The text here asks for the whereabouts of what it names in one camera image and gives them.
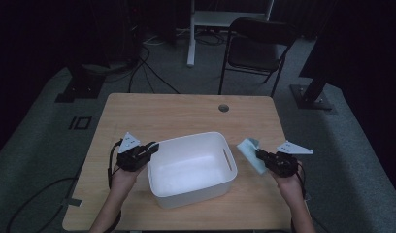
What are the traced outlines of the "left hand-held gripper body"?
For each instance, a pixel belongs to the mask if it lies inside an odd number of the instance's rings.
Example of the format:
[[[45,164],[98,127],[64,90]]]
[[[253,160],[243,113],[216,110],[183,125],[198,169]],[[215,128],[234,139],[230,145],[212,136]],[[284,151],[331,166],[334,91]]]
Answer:
[[[116,165],[125,171],[135,172],[148,163],[140,161],[138,155],[143,153],[141,141],[127,132],[119,146]]]

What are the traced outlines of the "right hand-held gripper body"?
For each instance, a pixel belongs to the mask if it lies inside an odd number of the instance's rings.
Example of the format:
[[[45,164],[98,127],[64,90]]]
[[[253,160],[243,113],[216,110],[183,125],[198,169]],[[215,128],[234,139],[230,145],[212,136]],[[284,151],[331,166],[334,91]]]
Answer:
[[[285,141],[277,146],[276,153],[270,152],[269,163],[265,166],[280,177],[291,177],[298,171],[298,161],[295,155],[311,155],[313,153],[312,149]]]

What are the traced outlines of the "light blue cloth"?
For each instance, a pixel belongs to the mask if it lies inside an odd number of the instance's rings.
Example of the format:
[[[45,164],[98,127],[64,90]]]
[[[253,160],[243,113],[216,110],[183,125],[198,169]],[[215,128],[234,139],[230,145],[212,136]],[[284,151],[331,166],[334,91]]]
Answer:
[[[264,162],[256,157],[256,153],[259,151],[258,140],[245,138],[237,145],[237,148],[259,175],[263,175],[267,172]]]

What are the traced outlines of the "white plastic bin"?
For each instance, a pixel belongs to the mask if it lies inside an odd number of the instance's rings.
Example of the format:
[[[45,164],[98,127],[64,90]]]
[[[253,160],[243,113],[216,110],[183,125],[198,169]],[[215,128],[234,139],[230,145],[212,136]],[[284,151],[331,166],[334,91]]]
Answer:
[[[234,156],[219,132],[162,141],[148,163],[150,190],[164,209],[221,196],[237,175]]]

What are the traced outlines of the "person's left hand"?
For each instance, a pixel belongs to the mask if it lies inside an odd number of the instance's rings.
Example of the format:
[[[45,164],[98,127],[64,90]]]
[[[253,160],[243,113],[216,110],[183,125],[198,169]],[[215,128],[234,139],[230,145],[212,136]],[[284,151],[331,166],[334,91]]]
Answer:
[[[127,195],[143,170],[144,167],[135,172],[130,172],[116,165],[113,169],[111,192],[119,195]]]

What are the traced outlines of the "person's right hand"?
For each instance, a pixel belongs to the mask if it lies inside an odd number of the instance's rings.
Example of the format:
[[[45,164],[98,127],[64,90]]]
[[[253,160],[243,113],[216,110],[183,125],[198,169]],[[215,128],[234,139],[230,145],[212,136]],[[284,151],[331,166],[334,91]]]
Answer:
[[[304,185],[301,169],[298,169],[294,175],[287,178],[280,177],[274,172],[270,172],[270,175],[276,181],[280,195],[285,202],[287,198],[291,197],[303,197],[304,199]]]

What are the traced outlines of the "black stand base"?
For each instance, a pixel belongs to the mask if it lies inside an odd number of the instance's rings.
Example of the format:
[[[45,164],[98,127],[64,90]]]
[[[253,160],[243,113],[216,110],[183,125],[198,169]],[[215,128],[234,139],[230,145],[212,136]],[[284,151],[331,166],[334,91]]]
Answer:
[[[311,75],[312,81],[309,85],[291,84],[290,90],[299,109],[332,111],[333,105],[328,101],[323,89],[330,81],[328,75],[322,75],[318,66],[307,61],[301,73]]]
[[[62,93],[55,98],[55,103],[73,103],[76,99],[97,99],[102,89],[105,76],[89,73],[81,64],[67,66],[72,78]]]

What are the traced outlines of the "grey tape piece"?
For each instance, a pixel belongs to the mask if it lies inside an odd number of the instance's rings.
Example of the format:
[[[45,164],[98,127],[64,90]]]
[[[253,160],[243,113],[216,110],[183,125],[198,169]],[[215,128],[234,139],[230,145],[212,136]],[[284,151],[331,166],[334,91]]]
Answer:
[[[79,207],[82,204],[82,200],[75,199],[75,198],[65,198],[62,202],[62,206],[74,206]]]

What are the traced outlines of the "black folding chair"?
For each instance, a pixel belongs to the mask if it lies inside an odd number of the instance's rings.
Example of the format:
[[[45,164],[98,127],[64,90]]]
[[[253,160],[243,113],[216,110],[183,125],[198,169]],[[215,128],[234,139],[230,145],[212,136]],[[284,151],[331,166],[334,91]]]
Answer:
[[[277,72],[271,91],[274,96],[286,56],[298,38],[296,28],[285,22],[240,17],[228,28],[218,94],[226,71],[264,75],[264,83]]]

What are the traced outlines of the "white desk frame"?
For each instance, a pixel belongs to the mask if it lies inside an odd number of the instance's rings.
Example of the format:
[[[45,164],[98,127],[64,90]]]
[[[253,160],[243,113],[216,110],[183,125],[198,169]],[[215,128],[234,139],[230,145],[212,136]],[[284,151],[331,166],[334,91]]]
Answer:
[[[187,67],[193,67],[195,64],[196,26],[229,27],[230,24],[239,17],[253,17],[269,20],[275,0],[267,1],[267,7],[264,13],[197,11],[195,9],[195,0],[190,0],[190,3],[189,47],[186,60]]]

